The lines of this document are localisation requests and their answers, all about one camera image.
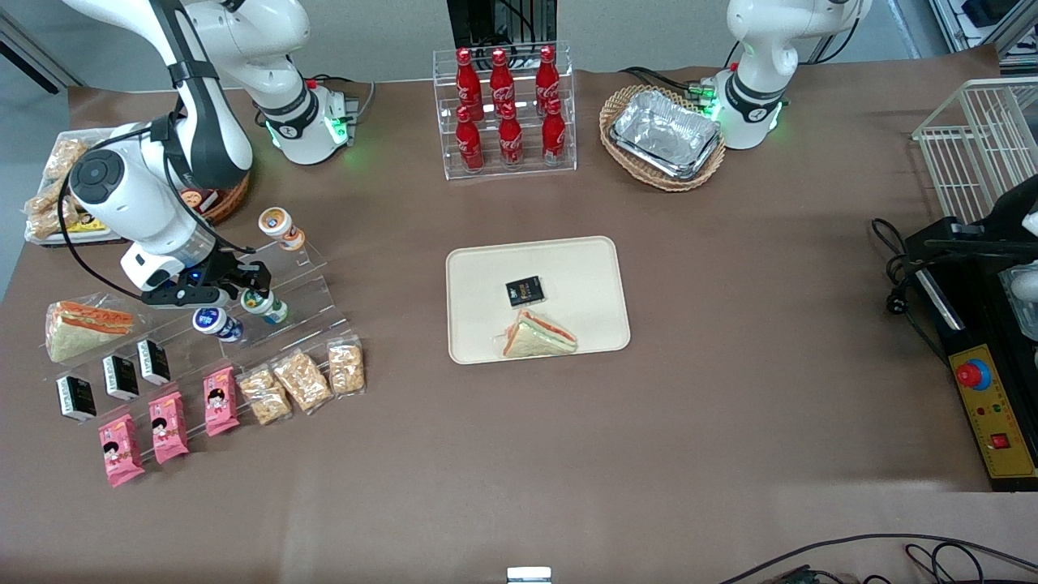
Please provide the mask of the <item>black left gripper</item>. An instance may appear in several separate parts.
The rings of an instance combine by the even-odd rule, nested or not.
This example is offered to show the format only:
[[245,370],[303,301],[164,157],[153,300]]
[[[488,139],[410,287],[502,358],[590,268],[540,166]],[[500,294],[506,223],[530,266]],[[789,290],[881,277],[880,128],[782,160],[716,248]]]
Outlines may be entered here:
[[1002,195],[984,218],[984,235],[994,241],[1034,243],[1036,237],[1023,225],[1025,218],[1036,207],[1037,174],[1020,182]]

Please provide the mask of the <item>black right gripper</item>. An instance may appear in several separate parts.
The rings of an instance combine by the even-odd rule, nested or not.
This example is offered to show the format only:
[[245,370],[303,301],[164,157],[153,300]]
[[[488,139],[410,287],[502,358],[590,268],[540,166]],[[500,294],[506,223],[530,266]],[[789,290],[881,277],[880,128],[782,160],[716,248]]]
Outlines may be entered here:
[[271,274],[264,262],[238,263],[231,252],[215,249],[199,265],[185,268],[174,284],[187,287],[228,285],[256,294],[269,294]]

